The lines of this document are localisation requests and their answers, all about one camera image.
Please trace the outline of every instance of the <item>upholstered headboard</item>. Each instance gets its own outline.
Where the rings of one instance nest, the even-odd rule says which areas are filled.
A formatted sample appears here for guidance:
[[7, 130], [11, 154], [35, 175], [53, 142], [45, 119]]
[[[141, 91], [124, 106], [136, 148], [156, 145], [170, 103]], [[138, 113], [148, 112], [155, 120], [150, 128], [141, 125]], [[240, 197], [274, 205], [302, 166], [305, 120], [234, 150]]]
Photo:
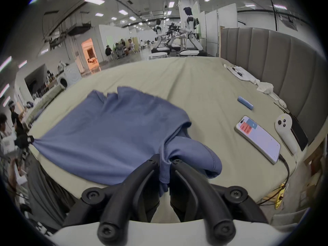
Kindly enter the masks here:
[[220, 57], [273, 84], [311, 143], [328, 116], [326, 60], [303, 41], [262, 28], [224, 28], [220, 43]]

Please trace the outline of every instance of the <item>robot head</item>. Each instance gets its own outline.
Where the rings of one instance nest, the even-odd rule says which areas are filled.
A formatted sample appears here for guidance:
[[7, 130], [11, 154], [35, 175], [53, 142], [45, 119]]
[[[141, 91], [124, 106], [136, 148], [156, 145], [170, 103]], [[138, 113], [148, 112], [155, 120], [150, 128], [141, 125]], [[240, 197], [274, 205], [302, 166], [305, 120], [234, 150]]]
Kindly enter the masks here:
[[187, 15], [192, 15], [191, 8], [190, 7], [185, 7], [183, 9]]

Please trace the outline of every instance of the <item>cardboard box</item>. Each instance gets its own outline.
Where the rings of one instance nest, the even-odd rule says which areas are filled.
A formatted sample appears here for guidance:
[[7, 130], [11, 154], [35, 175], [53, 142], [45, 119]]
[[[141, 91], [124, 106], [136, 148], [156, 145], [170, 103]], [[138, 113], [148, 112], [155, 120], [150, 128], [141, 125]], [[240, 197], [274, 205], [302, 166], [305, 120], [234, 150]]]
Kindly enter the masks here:
[[303, 187], [299, 200], [299, 208], [297, 211], [311, 207], [314, 204], [316, 189], [318, 187], [321, 174], [321, 171], [314, 174]]

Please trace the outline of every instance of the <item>beige bed sheet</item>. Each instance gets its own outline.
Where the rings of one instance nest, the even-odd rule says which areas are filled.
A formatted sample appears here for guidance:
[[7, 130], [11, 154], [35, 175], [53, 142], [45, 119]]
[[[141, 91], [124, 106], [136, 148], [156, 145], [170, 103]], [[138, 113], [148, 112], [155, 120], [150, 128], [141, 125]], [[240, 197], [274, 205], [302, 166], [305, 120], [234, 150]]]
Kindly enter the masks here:
[[[61, 93], [34, 123], [30, 133], [39, 138], [83, 101], [93, 89], [117, 92], [118, 86], [130, 86], [159, 96], [184, 109], [192, 122], [190, 136], [211, 148], [222, 161], [222, 173], [210, 182], [221, 186], [244, 187], [259, 200], [278, 187], [287, 176], [280, 161], [272, 165], [234, 126], [247, 115], [281, 144], [281, 154], [293, 173], [306, 149], [295, 156], [288, 151], [275, 131], [274, 122], [282, 111], [274, 100], [248, 81], [241, 81], [223, 67], [228, 61], [216, 57], [165, 58], [130, 63], [103, 70], [80, 80]], [[254, 105], [251, 111], [237, 97]], [[58, 184], [80, 197], [89, 187], [104, 187], [70, 174], [31, 146], [31, 151], [46, 172]]]

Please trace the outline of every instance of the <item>white partition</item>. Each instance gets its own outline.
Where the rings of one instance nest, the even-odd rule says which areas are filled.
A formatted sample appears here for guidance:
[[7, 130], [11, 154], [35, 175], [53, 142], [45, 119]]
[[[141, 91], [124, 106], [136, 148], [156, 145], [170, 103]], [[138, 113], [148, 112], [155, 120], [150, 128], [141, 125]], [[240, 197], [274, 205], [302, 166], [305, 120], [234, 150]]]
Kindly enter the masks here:
[[212, 56], [217, 56], [217, 48], [218, 48], [217, 10], [205, 14], [205, 20], [206, 20], [207, 53]]
[[224, 27], [238, 27], [237, 6], [231, 4], [217, 10], [218, 25]]

